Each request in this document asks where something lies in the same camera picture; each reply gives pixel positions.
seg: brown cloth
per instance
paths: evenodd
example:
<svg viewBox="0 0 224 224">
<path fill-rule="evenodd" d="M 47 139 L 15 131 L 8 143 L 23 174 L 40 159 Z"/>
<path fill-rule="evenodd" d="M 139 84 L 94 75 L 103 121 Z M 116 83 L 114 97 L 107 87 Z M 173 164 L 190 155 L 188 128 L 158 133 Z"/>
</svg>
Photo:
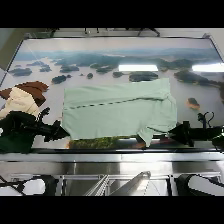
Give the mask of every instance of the brown cloth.
<svg viewBox="0 0 224 224">
<path fill-rule="evenodd" d="M 25 82 L 18 84 L 15 87 L 22 89 L 23 91 L 30 93 L 33 96 L 33 99 L 37 106 L 41 106 L 45 102 L 45 97 L 42 95 L 42 92 L 47 91 L 48 86 L 42 82 Z M 0 91 L 0 96 L 7 100 L 12 88 L 4 89 Z"/>
</svg>

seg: cloth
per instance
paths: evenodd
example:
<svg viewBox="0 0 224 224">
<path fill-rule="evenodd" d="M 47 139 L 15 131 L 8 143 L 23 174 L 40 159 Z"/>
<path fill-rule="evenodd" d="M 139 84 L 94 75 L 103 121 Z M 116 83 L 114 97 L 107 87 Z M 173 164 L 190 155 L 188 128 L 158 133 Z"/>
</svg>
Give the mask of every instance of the cloth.
<svg viewBox="0 0 224 224">
<path fill-rule="evenodd" d="M 5 118 L 10 111 L 22 111 L 35 117 L 40 113 L 31 94 L 13 87 L 6 101 L 5 108 L 0 111 L 0 119 Z"/>
<path fill-rule="evenodd" d="M 41 106 L 45 102 L 45 97 L 42 95 L 42 92 L 45 92 L 48 86 L 42 82 L 26 82 L 15 87 L 22 89 L 23 91 L 30 93 L 33 96 L 37 106 Z M 7 100 L 9 98 L 9 94 L 12 91 L 12 88 L 4 89 L 0 91 L 0 96 Z"/>
<path fill-rule="evenodd" d="M 176 126 L 177 109 L 169 79 L 113 86 L 65 89 L 62 127 L 71 139 L 153 134 Z"/>
</svg>

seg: glass surface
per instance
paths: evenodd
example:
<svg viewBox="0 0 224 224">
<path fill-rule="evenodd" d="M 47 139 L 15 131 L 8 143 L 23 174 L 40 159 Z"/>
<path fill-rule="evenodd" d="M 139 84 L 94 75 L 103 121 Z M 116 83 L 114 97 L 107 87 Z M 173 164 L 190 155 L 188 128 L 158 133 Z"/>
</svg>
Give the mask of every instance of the glass surface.
<svg viewBox="0 0 224 224">
<path fill-rule="evenodd" d="M 50 114 L 43 121 L 53 124 L 62 119 L 64 88 L 113 85 L 133 81 L 169 78 L 171 94 L 176 99 L 178 122 L 190 121 L 192 128 L 202 127 L 197 121 L 200 112 L 214 112 L 212 126 L 223 125 L 224 73 L 194 72 L 193 65 L 222 63 L 209 39 L 153 37 L 95 37 L 24 40 L 14 58 L 1 90 L 28 81 L 49 85 L 43 93 L 43 110 Z M 158 71 L 118 72 L 119 64 L 154 64 Z M 72 71 L 71 66 L 78 67 Z M 0 106 L 5 100 L 0 99 Z M 136 136 L 70 141 L 69 137 L 44 142 L 36 136 L 34 148 L 138 148 Z M 210 142 L 195 142 L 195 147 L 211 148 Z M 162 137 L 152 141 L 150 148 L 186 148 L 174 140 Z"/>
</svg>

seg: floor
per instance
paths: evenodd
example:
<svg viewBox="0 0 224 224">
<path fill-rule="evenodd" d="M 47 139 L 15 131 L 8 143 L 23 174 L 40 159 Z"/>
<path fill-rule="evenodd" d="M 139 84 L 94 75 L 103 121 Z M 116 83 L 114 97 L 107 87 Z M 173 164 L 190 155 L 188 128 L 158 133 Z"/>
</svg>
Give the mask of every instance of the floor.
<svg viewBox="0 0 224 224">
<path fill-rule="evenodd" d="M 224 54 L 224 29 L 223 28 L 157 28 L 161 36 L 170 32 L 208 32 L 214 37 L 220 50 Z M 83 31 L 84 28 L 61 28 L 60 32 Z M 12 47 L 5 48 L 8 55 Z M 0 62 L 4 66 L 6 59 Z M 152 174 L 172 174 L 180 172 L 205 172 L 220 171 L 224 174 L 224 161 L 208 162 L 143 162 L 143 163 L 54 163 L 54 162 L 0 162 L 0 174 L 7 176 L 11 173 L 30 174 L 138 174 L 142 171 L 150 171 Z"/>
</svg>

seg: folded shirt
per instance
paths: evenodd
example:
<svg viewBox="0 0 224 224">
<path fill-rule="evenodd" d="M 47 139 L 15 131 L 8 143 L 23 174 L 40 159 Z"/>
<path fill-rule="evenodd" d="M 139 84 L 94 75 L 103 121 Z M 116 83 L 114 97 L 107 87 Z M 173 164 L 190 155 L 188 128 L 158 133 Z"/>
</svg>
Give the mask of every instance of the folded shirt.
<svg viewBox="0 0 224 224">
<path fill-rule="evenodd" d="M 149 146 L 153 134 L 177 123 L 169 79 L 71 88 L 64 96 L 62 127 L 73 140 L 138 134 Z"/>
<path fill-rule="evenodd" d="M 37 106 L 41 106 L 45 102 L 45 97 L 42 95 L 42 92 L 45 92 L 48 86 L 42 82 L 26 82 L 22 84 L 18 84 L 15 87 L 24 90 L 27 93 L 30 93 L 33 96 Z M 9 94 L 12 88 L 4 89 L 0 91 L 0 96 L 3 99 L 8 99 Z"/>
<path fill-rule="evenodd" d="M 0 111 L 0 119 L 5 118 L 10 111 L 22 111 L 36 117 L 40 113 L 32 95 L 17 87 L 12 88 L 5 108 Z"/>
</svg>

